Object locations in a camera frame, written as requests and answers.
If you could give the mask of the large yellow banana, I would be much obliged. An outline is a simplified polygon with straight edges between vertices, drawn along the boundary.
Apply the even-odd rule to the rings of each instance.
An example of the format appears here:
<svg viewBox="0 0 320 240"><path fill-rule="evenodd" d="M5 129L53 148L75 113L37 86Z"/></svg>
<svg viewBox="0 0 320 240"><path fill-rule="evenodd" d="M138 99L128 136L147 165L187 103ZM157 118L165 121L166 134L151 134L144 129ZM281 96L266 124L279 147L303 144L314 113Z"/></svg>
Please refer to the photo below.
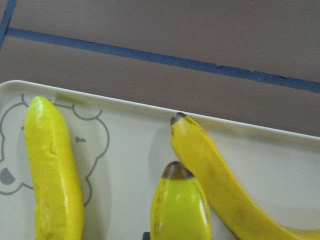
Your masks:
<svg viewBox="0 0 320 240"><path fill-rule="evenodd" d="M197 178L206 199L238 240L318 240L320 231L284 227L262 211L236 180L216 145L190 116L171 117L171 146Z"/></svg>

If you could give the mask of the yellow toy banana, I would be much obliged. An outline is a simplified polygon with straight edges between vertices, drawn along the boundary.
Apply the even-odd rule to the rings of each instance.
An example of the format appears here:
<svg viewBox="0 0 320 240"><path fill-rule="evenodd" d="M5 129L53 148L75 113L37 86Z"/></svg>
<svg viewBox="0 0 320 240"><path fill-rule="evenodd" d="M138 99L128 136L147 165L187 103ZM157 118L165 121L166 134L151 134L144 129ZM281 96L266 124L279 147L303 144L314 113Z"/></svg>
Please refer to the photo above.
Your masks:
<svg viewBox="0 0 320 240"><path fill-rule="evenodd" d="M24 139L35 194L34 238L80 240L85 213L82 188L65 120L45 97L34 97Z"/></svg>

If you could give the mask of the white bear-print tray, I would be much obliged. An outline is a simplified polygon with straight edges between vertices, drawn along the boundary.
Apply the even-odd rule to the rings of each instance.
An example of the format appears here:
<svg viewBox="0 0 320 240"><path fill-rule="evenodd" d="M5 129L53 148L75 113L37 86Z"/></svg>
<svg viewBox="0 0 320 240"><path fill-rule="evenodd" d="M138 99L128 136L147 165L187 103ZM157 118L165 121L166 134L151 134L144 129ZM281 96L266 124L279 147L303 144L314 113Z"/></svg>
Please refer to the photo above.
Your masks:
<svg viewBox="0 0 320 240"><path fill-rule="evenodd" d="M140 240L150 229L153 192L176 160L172 109L22 80L0 85L0 237L34 237L35 196L23 125L43 96L63 115L85 204L85 240ZM286 227L320 226L318 137L193 114L245 191Z"/></svg>

